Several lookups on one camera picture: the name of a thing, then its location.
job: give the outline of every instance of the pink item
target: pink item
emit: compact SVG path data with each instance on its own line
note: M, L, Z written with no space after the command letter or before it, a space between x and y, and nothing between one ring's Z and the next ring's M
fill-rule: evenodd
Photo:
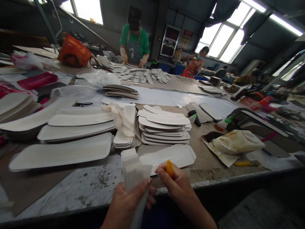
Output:
M54 83L58 80L58 76L50 72L45 72L37 76L33 76L17 83L26 90L33 90L44 85Z
M275 136L277 136L278 133L276 131L273 131L272 133L270 133L269 135L267 135L264 139L262 139L262 142L266 142L266 141L270 141L272 140Z

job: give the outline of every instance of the white plastic container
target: white plastic container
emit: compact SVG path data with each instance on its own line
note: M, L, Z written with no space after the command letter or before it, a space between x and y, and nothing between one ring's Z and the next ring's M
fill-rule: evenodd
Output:
M265 147L265 144L248 130L233 130L216 138L213 145L219 152L227 154L246 154Z

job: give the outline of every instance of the workbench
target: workbench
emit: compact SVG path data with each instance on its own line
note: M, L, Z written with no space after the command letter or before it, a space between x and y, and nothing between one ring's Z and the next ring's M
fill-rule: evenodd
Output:
M138 101L125 98L119 99L119 101L180 107L190 102L197 104L206 103L222 117L226 117L234 109L238 108L237 105L226 99L139 86L129 86L139 91L140 99ZM263 167L249 166L236 167L233 165L227 168L212 154L216 163L219 164L220 169L191 170L190 182L193 188L202 188L285 172L302 166L294 156L290 158L275 158L269 155L263 156L272 163L272 171ZM12 224L18 220L33 220L39 217L49 217L54 214L64 216L75 212L86 211L93 207L108 206L112 200L116 186L121 182L123 182L123 174L120 155L118 153L111 153L99 165L92 163L90 167L76 169L17 217L13 217L9 210L2 210L0 213L0 224ZM157 177L153 179L153 184L158 187L157 195L167 192ZM7 201L2 187L0 187L0 201Z

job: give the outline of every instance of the poster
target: poster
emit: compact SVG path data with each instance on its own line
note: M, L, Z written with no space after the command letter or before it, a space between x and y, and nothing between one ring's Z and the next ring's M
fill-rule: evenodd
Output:
M187 49L190 45L191 39L193 36L193 32L189 30L184 30L183 36L180 41L179 47L182 49Z

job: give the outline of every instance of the worker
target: worker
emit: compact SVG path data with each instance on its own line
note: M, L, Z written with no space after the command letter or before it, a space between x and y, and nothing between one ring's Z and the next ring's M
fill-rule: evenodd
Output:
M236 84L238 86L254 85L257 83L260 75L261 71L256 68L249 74L236 78L232 84Z
M174 177L171 178L166 172L166 165L167 162L160 164L155 173L159 174L169 196L196 228L217 229L215 221L201 204L185 172L173 164ZM137 205L147 189L149 189L149 195L146 208L151 209L152 205L156 203L153 195L157 191L150 184L151 180L151 178L144 180L130 193L125 192L124 184L119 184L114 191L113 199L101 229L130 228Z
M194 78L200 71L204 64L203 58L209 53L209 47L203 47L198 54L184 56L181 58L181 62L186 61L186 68L182 76L188 78Z
M142 12L139 8L132 5L128 10L126 24L122 30L121 56L125 63L144 68L149 57L148 36L141 27Z
M216 73L215 73L215 76L222 79L226 76L227 74L227 69L228 68L228 65L224 65L221 69L219 69Z

